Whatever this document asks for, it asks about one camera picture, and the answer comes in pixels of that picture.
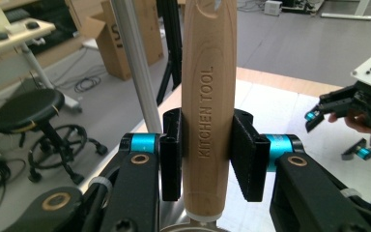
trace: desk foot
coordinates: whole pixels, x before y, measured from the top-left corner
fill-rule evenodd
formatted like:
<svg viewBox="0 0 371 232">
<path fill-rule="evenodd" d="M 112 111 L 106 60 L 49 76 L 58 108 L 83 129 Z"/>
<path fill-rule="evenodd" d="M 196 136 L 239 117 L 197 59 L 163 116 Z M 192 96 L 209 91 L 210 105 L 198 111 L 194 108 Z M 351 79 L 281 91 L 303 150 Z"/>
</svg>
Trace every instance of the desk foot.
<svg viewBox="0 0 371 232">
<path fill-rule="evenodd" d="M 79 112 L 79 113 L 81 113 L 83 111 L 82 107 L 80 106 L 80 102 L 79 101 L 76 101 L 76 100 L 72 99 L 71 97 L 69 97 L 69 96 L 67 96 L 65 94 L 64 94 L 64 96 L 65 96 L 65 105 L 69 109 L 71 109 L 71 110 L 73 110 L 75 112 Z"/>
</svg>

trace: metal ring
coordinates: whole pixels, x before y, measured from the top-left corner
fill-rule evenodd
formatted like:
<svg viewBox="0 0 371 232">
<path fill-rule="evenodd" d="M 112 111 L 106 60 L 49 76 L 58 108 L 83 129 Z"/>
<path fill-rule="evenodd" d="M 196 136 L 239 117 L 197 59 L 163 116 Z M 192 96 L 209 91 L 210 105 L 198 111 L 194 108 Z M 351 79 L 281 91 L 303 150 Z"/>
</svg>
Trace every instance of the metal ring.
<svg viewBox="0 0 371 232">
<path fill-rule="evenodd" d="M 131 158 L 131 162 L 134 164 L 143 164 L 149 161 L 149 156 L 147 155 L 135 155 L 134 157 Z"/>
<path fill-rule="evenodd" d="M 50 201 L 55 199 L 56 197 L 60 198 L 59 202 L 56 202 L 55 205 L 51 204 Z M 47 197 L 44 202 L 42 203 L 42 208 L 45 211 L 57 211 L 64 206 L 66 206 L 71 201 L 71 195 L 67 192 L 56 192 L 49 197 Z"/>
<path fill-rule="evenodd" d="M 288 157 L 288 162 L 296 166 L 306 166 L 308 162 L 300 157 Z"/>
</svg>

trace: stool seat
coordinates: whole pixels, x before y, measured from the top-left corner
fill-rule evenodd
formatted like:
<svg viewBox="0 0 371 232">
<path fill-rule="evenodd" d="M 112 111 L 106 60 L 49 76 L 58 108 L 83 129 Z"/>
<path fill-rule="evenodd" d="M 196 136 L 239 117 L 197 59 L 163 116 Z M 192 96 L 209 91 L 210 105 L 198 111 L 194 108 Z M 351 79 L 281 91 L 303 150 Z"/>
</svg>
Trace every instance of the stool seat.
<svg viewBox="0 0 371 232">
<path fill-rule="evenodd" d="M 64 105 L 65 96 L 54 89 L 35 90 L 7 101 L 0 108 L 0 132 L 25 132 L 47 123 Z"/>
</svg>

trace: caster wheel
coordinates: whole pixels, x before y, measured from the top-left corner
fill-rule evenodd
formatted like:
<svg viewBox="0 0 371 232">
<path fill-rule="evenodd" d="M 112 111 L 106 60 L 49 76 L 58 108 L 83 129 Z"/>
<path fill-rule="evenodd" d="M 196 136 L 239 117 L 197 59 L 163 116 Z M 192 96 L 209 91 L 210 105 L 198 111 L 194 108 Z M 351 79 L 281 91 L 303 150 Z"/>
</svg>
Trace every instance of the caster wheel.
<svg viewBox="0 0 371 232">
<path fill-rule="evenodd" d="M 84 177 L 80 174 L 74 174 L 72 177 L 71 177 L 71 180 L 76 184 L 76 185 L 79 185 L 83 180 L 84 180 Z"/>
<path fill-rule="evenodd" d="M 96 146 L 96 153 L 101 155 L 101 156 L 105 155 L 107 153 L 107 151 L 108 151 L 108 149 L 104 145 L 100 144 L 100 145 Z"/>
<path fill-rule="evenodd" d="M 41 179 L 42 179 L 42 174 L 41 173 L 38 173 L 36 172 L 35 174 L 31 174 L 28 176 L 28 179 L 29 181 L 33 182 L 33 183 L 37 183 L 39 182 Z"/>
</svg>

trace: metal pole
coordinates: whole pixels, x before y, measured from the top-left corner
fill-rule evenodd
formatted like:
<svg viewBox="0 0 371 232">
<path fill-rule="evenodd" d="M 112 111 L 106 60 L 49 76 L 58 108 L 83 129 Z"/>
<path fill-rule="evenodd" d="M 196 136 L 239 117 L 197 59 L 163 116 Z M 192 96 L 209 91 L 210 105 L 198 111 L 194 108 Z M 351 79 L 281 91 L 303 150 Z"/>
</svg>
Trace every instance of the metal pole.
<svg viewBox="0 0 371 232">
<path fill-rule="evenodd" d="M 132 0 L 112 0 L 111 5 L 116 17 L 123 47 L 125 48 L 134 80 L 138 99 L 140 100 L 144 120 L 149 132 L 162 133 L 157 111 L 155 94 L 150 80 L 144 45 L 138 29 L 137 16 Z"/>
</svg>

